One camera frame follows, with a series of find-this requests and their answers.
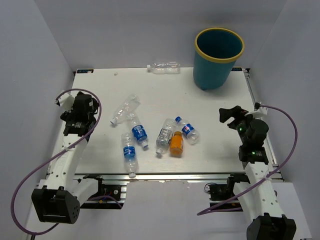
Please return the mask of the clear unlabelled plastic bottle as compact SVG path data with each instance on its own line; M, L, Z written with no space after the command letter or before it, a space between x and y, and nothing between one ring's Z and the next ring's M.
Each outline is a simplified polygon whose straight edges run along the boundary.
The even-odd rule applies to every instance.
M123 123L127 116L134 112L140 105L140 99L136 94L129 95L124 102L115 110L113 117L110 120L112 125L119 125Z

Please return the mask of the Pepsi label plastic bottle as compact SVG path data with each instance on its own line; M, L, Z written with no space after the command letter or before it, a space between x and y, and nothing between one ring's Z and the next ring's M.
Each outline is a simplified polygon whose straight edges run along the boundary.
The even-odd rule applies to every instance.
M199 142L199 132L187 120L177 116L175 121L177 124L177 129L182 132L191 145L195 145Z

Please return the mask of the clear bottle dark blue label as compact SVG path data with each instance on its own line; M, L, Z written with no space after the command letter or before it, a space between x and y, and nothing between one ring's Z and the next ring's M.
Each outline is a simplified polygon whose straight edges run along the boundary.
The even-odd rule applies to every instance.
M135 112L131 112L127 116L127 125L137 143L142 146L143 149L147 149L149 147L148 135Z

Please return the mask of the clear bottle light blue label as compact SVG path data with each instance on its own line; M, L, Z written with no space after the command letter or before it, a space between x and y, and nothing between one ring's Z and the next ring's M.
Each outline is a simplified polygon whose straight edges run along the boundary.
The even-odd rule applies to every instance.
M123 157L124 157L124 168L128 173L129 178L135 178L139 168L135 141L131 132L126 132L121 135Z

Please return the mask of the orange juice bottle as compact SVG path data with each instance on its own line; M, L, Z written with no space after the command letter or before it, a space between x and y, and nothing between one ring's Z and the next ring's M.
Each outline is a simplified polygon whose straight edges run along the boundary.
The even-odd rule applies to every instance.
M169 151L174 157L181 157L184 149L184 140L180 131L175 131L170 140Z

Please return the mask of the clear bottle with clear label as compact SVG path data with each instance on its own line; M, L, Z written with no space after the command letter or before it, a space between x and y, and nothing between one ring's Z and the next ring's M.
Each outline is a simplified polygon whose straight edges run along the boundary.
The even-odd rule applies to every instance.
M171 138L176 130L177 122L174 119L167 118L156 139L156 154L161 156L167 152L170 146Z

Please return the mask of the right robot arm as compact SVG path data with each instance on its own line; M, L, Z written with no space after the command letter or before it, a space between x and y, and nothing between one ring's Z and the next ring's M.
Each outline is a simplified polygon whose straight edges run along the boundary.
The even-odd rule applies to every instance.
M280 207L272 185L269 160L264 142L269 126L261 117L267 110L257 109L248 112L240 106L219 109L219 120L228 123L236 130L240 140L239 160L244 168L243 175L233 174L225 187L226 195L236 200L248 219L246 230L248 240L292 240L297 226L293 219L287 218Z

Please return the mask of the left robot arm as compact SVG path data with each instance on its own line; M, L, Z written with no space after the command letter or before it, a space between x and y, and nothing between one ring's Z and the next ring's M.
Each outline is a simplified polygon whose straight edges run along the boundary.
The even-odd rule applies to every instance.
M106 187L92 179L74 181L75 172L97 120L99 103L90 94L66 93L57 104L65 111L61 151L42 188L34 189L32 203L38 219L43 223L74 224L81 206L89 197L99 200L105 196Z

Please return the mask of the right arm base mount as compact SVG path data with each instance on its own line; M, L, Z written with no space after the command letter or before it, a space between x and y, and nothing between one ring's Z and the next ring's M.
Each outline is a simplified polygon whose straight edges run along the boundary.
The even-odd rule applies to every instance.
M203 178L205 182L203 190L209 194L209 206L213 207L234 196L236 183L250 183L248 176L244 173L232 173L227 179ZM242 212L242 207L237 198L221 205L215 209L218 213Z

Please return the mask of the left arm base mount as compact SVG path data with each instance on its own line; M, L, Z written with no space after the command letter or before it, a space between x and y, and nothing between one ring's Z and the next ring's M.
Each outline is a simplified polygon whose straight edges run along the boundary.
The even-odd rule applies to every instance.
M105 180L101 175L87 174L83 180L93 180L97 192L81 205L81 209L120 210L126 199L127 184L117 180Z

